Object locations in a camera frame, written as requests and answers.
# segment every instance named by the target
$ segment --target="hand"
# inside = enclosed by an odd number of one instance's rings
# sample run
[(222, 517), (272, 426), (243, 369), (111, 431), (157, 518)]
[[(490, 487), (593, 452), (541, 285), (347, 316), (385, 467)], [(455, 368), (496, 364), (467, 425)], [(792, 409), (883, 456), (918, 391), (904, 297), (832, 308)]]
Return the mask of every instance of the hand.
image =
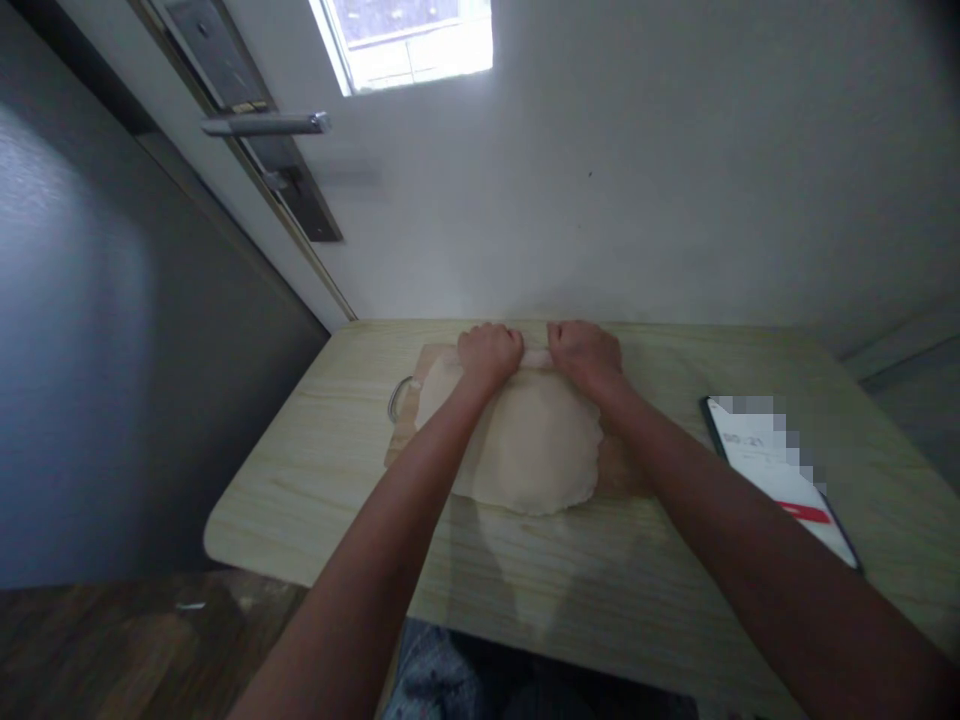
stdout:
[(623, 376), (620, 342), (593, 323), (547, 323), (553, 364), (587, 397)]
[(457, 354), (464, 380), (493, 394), (520, 367), (523, 335), (504, 325), (484, 323), (470, 332), (460, 333)]

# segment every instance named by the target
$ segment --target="person's left hand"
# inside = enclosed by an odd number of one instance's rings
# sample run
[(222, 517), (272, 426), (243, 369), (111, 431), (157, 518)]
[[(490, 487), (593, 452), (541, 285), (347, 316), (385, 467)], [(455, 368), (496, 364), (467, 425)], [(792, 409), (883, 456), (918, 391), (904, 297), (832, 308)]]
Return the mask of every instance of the person's left hand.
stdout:
[(494, 393), (520, 367), (523, 335), (505, 325), (484, 323), (470, 332), (460, 333), (457, 354), (463, 366), (463, 378)]

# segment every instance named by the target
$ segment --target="forearm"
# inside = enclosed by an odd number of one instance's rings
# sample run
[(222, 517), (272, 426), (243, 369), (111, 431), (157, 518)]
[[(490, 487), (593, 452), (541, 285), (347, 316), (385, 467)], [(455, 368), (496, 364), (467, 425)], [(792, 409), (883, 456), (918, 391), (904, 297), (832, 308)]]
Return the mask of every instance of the forearm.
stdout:
[(437, 520), (492, 391), (464, 381), (364, 503), (234, 709), (246, 717), (369, 717)]
[(744, 628), (812, 716), (936, 716), (956, 670), (859, 575), (626, 380), (595, 401)]

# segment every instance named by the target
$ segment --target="metal door handle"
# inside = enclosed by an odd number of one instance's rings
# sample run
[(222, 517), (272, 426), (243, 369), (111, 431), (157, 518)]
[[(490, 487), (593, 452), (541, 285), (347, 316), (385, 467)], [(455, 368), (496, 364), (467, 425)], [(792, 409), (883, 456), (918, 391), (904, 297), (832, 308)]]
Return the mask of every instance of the metal door handle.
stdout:
[(221, 115), (200, 121), (200, 129), (213, 137), (255, 137), (258, 135), (317, 135), (331, 130), (325, 112), (307, 115), (242, 113)]

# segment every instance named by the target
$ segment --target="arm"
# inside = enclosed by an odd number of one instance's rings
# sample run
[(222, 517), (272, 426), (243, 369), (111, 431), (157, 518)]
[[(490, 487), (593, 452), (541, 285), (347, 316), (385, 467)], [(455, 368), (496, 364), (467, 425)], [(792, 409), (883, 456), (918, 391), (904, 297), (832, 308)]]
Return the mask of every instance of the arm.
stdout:
[(554, 364), (600, 407), (683, 539), (812, 717), (955, 717), (960, 674), (800, 523), (646, 403), (617, 340), (551, 324)]
[(373, 715), (463, 453), (523, 338), (488, 323), (458, 351), (463, 378), (374, 488), (231, 720)]

